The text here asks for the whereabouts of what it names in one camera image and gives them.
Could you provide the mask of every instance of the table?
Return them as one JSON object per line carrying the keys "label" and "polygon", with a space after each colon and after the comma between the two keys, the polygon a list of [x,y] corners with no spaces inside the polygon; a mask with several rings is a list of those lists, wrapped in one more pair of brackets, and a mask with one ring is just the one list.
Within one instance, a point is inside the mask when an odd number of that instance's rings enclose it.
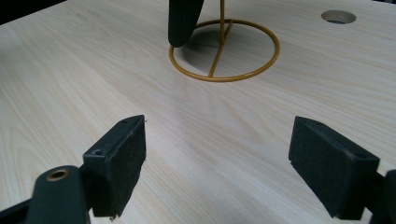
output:
{"label": "table", "polygon": [[[330,9],[357,20],[326,22]],[[380,174],[396,168],[396,6],[228,0],[226,17],[266,26],[281,46],[267,71],[229,83],[176,70],[167,15],[166,0],[69,0],[0,26],[0,210],[143,114],[148,157],[115,223],[356,223],[331,218],[290,165],[292,125],[323,122],[381,158]],[[218,15],[219,2],[206,1],[200,21]],[[273,53],[269,38],[243,29],[227,40],[221,74]],[[200,32],[177,57],[205,71],[217,36]]]}

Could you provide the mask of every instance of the wood grain surface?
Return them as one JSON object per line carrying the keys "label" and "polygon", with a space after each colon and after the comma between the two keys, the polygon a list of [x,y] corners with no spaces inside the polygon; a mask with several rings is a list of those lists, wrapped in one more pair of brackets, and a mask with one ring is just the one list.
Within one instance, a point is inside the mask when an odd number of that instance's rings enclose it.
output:
{"label": "wood grain surface", "polygon": [[[272,30],[264,73],[208,83],[168,58],[167,0],[69,0],[0,26],[0,210],[121,119],[146,116],[148,157],[114,223],[368,223],[331,218],[288,160],[295,116],[321,121],[396,168],[396,6],[366,0],[227,0],[226,17]],[[357,20],[333,24],[330,9]],[[200,21],[219,18],[205,1]],[[219,41],[200,30],[177,59],[205,72]],[[273,54],[237,26],[220,76]],[[110,223],[91,218],[92,223]]]}

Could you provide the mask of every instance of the circular wire base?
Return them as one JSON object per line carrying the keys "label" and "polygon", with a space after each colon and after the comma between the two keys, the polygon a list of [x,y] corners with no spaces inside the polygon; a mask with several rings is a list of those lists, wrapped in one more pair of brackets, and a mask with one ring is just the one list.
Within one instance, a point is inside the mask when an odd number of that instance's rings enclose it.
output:
{"label": "circular wire base", "polygon": [[[259,25],[257,23],[251,22],[251,21],[240,21],[240,20],[224,20],[225,23],[237,23],[237,24],[242,24],[242,25],[247,25],[247,26],[251,26],[254,28],[257,28],[263,32],[265,32],[266,34],[268,34],[271,39],[274,42],[275,45],[275,52],[274,52],[274,56],[270,59],[270,61],[268,61],[268,63],[266,63],[265,65],[263,65],[262,67],[252,71],[252,72],[248,72],[245,73],[243,75],[236,75],[236,76],[230,76],[230,77],[213,77],[210,75],[207,76],[202,76],[202,75],[198,75],[195,74],[193,72],[190,72],[186,69],[184,69],[183,67],[181,67],[175,60],[174,57],[174,47],[171,46],[169,48],[169,58],[173,64],[173,66],[180,71],[181,73],[183,73],[186,76],[189,77],[193,77],[202,81],[210,81],[210,82],[232,82],[232,81],[238,81],[238,80],[242,80],[242,79],[246,79],[246,78],[250,78],[250,77],[254,77],[257,76],[258,74],[262,73],[263,71],[265,71],[266,69],[268,69],[277,59],[277,56],[279,55],[280,52],[280,44],[279,44],[279,40],[277,39],[276,35],[270,31],[268,28]],[[215,21],[206,21],[206,22],[202,22],[196,25],[195,29],[207,26],[207,25],[212,25],[212,24],[217,24],[217,23],[221,23],[221,20],[215,20]]]}

